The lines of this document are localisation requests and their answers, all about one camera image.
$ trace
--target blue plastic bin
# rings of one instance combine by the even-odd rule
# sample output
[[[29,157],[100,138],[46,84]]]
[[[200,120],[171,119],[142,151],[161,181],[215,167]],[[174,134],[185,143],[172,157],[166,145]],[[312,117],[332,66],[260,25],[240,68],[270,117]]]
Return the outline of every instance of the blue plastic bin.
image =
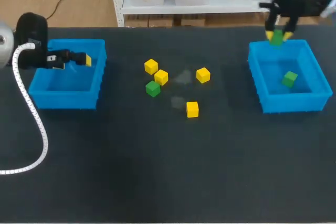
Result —
[[[100,39],[54,39],[49,50],[85,52],[92,67],[74,62],[65,69],[37,69],[29,94],[39,109],[95,109],[106,64],[105,41]]]
[[[282,46],[267,41],[249,45],[248,64],[264,113],[321,111],[332,90],[305,40]],[[292,88],[281,84],[288,71],[298,74]]]

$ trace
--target black table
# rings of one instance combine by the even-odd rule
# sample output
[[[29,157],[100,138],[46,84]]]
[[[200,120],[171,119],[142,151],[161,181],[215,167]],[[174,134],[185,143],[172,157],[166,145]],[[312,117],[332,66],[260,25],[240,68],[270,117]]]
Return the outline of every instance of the black table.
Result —
[[[96,111],[44,110],[46,160],[0,176],[0,222],[335,222],[336,99],[320,113],[262,114],[247,65],[261,27],[50,29],[104,39]],[[300,27],[336,90],[336,30]],[[145,93],[153,58],[170,75]],[[201,85],[173,79],[206,67]],[[22,71],[26,86],[33,71]],[[187,119],[171,97],[198,101]],[[40,155],[41,138],[10,68],[0,72],[0,168]]]

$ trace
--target white shelf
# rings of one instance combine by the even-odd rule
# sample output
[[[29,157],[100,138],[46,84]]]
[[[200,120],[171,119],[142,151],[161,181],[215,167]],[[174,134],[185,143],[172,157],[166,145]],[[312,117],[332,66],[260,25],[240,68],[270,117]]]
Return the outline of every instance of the white shelf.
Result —
[[[133,6],[131,0],[121,0],[122,14],[188,14],[188,13],[249,13],[267,12],[259,2],[271,0],[210,0],[208,5],[176,6],[175,0],[165,0],[162,6]]]

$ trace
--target metal shelving unit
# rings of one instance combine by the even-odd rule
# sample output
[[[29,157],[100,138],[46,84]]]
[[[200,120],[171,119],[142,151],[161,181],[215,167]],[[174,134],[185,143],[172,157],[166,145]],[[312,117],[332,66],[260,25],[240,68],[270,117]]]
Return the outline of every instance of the metal shelving unit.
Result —
[[[162,6],[133,6],[131,0],[114,0],[118,26],[124,26],[125,14],[201,14],[267,12],[259,2],[271,0],[210,0],[208,5],[176,6],[175,0],[165,0]]]

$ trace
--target yellow cube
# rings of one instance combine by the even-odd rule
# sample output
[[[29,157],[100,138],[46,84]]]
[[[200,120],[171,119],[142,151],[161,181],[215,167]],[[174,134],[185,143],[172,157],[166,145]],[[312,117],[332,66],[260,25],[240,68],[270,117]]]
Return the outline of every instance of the yellow cube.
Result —
[[[161,86],[165,85],[166,82],[168,82],[168,73],[160,69],[158,72],[155,73],[154,81]]]
[[[206,68],[201,68],[196,71],[196,78],[200,83],[210,81],[210,72]]]
[[[187,117],[188,118],[198,117],[198,103],[197,102],[187,102]]]
[[[148,61],[145,62],[145,71],[149,74],[154,74],[155,72],[157,72],[159,69],[159,64],[153,60],[150,59]]]

